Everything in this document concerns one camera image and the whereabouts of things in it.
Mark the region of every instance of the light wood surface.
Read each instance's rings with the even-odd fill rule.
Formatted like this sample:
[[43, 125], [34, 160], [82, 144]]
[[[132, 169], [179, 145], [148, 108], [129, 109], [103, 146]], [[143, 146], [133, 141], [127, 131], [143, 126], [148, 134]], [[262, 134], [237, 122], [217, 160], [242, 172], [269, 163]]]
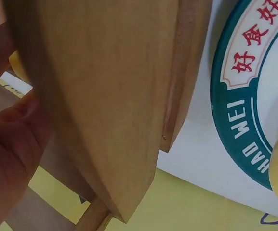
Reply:
[[208, 29], [212, 0], [179, 0], [170, 90], [161, 150], [168, 152], [188, 113]]
[[6, 223], [14, 231], [73, 231], [75, 225], [30, 188], [10, 212]]
[[103, 231], [112, 219], [105, 204], [96, 198], [76, 225], [76, 231]]
[[128, 221], [160, 147], [178, 1], [4, 1], [23, 63], [75, 165]]
[[[17, 96], [0, 85], [0, 111], [14, 105], [18, 100]], [[89, 202], [95, 199], [95, 193], [66, 155], [65, 149], [55, 135], [45, 150], [40, 166]]]

